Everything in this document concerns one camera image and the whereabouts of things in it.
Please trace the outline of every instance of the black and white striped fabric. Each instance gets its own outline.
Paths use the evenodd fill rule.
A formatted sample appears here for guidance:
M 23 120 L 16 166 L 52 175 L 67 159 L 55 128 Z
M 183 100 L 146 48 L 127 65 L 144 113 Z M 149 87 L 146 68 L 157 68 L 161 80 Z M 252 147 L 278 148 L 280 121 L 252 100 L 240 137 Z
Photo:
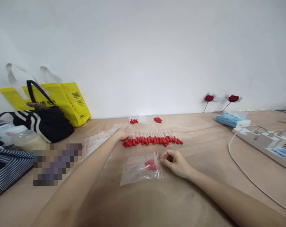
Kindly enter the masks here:
M 15 111 L 15 112 L 5 112 L 10 113 L 14 119 L 18 119 L 18 123 L 15 125 L 25 125 L 28 129 L 35 131 L 38 133 L 47 143 L 52 143 L 41 131 L 40 131 L 40 123 L 41 118 L 34 111 L 26 110 L 26 111 Z
M 0 195 L 33 166 L 33 153 L 0 148 Z

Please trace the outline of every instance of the flower stem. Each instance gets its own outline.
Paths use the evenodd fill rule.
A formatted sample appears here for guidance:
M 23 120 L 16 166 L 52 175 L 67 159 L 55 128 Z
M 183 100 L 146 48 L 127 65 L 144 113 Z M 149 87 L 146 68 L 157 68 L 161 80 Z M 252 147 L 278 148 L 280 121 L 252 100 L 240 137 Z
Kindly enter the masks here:
M 229 102 L 228 105 L 229 105 L 230 103 L 231 103 L 231 102 Z M 228 105 L 227 105 L 227 106 L 228 106 Z M 227 106 L 225 107 L 225 109 L 227 108 Z M 224 111 L 225 109 L 223 109 L 223 111 Z
M 208 102 L 207 102 L 207 104 L 206 104 L 206 107 L 207 107 L 207 105 L 208 105 Z M 205 109 L 204 109 L 203 113 L 205 112 L 205 110 L 206 110 L 206 107 L 205 107 Z

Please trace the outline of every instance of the red flower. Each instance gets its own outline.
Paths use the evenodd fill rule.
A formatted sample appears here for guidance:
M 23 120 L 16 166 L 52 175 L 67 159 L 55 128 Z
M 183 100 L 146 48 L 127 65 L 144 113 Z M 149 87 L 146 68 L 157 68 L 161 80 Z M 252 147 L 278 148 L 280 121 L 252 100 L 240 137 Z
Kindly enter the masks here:
M 236 102 L 239 98 L 239 96 L 231 95 L 228 100 L 229 102 Z
M 213 99 L 214 99 L 214 96 L 211 96 L 211 95 L 207 95 L 206 98 L 205 98 L 205 100 L 207 102 L 211 102 Z

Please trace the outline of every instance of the hand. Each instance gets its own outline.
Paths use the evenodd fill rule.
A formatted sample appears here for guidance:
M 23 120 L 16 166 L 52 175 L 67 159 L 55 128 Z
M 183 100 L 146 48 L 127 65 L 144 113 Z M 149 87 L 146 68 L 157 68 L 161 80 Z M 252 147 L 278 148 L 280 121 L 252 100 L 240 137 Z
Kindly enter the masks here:
M 193 169 L 179 151 L 166 150 L 160 157 L 161 163 L 182 178 L 189 178 Z
M 125 131 L 125 129 L 123 129 L 123 128 L 117 129 L 117 130 L 114 132 L 114 135 L 117 135 L 117 137 L 118 137 L 119 140 L 126 139 L 127 137 L 128 137 L 128 138 L 133 138 L 133 136 L 130 135 L 129 133 L 127 133 L 127 132 Z

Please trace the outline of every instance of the white bag handle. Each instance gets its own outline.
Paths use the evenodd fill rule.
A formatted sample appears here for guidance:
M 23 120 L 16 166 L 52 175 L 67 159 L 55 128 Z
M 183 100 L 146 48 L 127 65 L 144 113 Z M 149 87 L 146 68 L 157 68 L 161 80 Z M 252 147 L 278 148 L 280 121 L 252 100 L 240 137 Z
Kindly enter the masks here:
M 32 76 L 33 80 L 41 87 L 41 85 L 39 84 L 39 82 L 37 81 L 37 79 L 25 68 L 23 67 L 19 67 L 15 64 L 11 64 L 11 63 L 8 63 L 6 65 L 6 71 L 7 71 L 7 74 L 8 74 L 8 81 L 10 83 L 10 85 L 16 89 L 16 91 L 22 96 L 22 98 L 24 100 L 28 100 L 28 96 L 25 94 L 24 90 L 22 89 L 22 86 L 20 85 L 20 83 L 17 81 L 17 79 L 15 78 L 14 74 L 13 74 L 13 71 L 11 70 L 11 67 L 12 66 L 16 66 L 18 69 L 22 70 L 23 72 L 29 74 Z M 47 90 L 45 90 L 44 88 L 42 88 L 42 90 L 48 95 L 50 96 L 49 92 Z
M 60 83 L 60 84 L 63 83 L 61 76 L 55 70 L 48 68 L 46 66 L 41 66 L 40 71 L 41 71 L 42 75 L 46 77 L 46 80 L 48 82 L 49 82 L 49 80 L 48 80 L 46 72 L 48 72 L 48 74 L 50 75 L 50 78 L 52 78 L 55 82 Z

